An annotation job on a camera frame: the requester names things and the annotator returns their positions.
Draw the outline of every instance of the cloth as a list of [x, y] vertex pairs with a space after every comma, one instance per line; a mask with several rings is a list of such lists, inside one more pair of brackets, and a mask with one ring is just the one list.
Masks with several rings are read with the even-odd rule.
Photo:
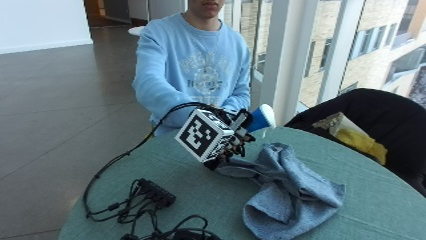
[[[223, 23], [218, 31], [194, 28], [181, 14], [153, 20], [141, 31], [133, 88], [153, 124], [186, 102], [229, 110], [250, 103], [250, 53], [242, 36]], [[169, 115], [155, 135], [178, 129], [193, 108]]]
[[250, 178], [261, 186], [242, 212], [245, 225], [259, 239], [294, 238], [342, 206], [344, 186], [312, 172], [284, 144], [265, 144], [254, 163], [233, 157], [217, 171]]
[[372, 155], [380, 165], [386, 164], [387, 149], [367, 135], [356, 132], [355, 130], [343, 128], [336, 132], [335, 138], [348, 146], [356, 148], [360, 152]]

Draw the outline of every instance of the light blue cloth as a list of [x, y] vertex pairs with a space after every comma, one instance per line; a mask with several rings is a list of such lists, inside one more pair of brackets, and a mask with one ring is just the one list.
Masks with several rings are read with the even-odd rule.
[[259, 239], [294, 238], [326, 221], [342, 206], [344, 186], [312, 172], [284, 144], [265, 144], [254, 163], [233, 157], [217, 171], [250, 178], [261, 185], [242, 213]]

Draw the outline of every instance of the table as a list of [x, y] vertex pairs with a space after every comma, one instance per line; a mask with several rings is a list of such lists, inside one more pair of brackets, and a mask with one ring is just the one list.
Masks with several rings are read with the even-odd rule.
[[[346, 185], [338, 213], [296, 239], [426, 239], [426, 200], [420, 194], [368, 158], [336, 143], [299, 130], [276, 127], [255, 132], [246, 145], [253, 161], [263, 143], [292, 146], [298, 159], [319, 175]], [[207, 230], [223, 239], [255, 239], [242, 222], [242, 206], [257, 193], [247, 179], [234, 179], [207, 170], [174, 140], [175, 132], [155, 137], [106, 170], [93, 185], [90, 207], [102, 209], [127, 194], [130, 183], [143, 177], [171, 192], [174, 204], [158, 211], [159, 229], [170, 230], [190, 214], [209, 220]], [[150, 234], [147, 218], [138, 220], [137, 235]], [[62, 227], [61, 240], [119, 239], [130, 226], [114, 220], [85, 219], [77, 201]]]

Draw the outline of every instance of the sweatshirt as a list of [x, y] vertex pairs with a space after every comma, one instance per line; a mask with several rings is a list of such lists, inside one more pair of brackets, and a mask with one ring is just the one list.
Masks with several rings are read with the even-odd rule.
[[[169, 110], [187, 102], [227, 110], [250, 104], [250, 53], [241, 35], [223, 23], [218, 31], [194, 28], [181, 14], [153, 20], [141, 31], [133, 89], [155, 125]], [[193, 107], [170, 113], [158, 136], [185, 124]]]

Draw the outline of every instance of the yellow cloth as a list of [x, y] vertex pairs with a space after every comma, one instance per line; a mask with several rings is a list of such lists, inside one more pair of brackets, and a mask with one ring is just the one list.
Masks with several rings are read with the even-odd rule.
[[356, 148], [360, 152], [364, 152], [374, 156], [378, 159], [380, 165], [386, 164], [387, 149], [367, 135], [356, 132], [355, 130], [343, 128], [336, 132], [335, 137], [348, 146]]

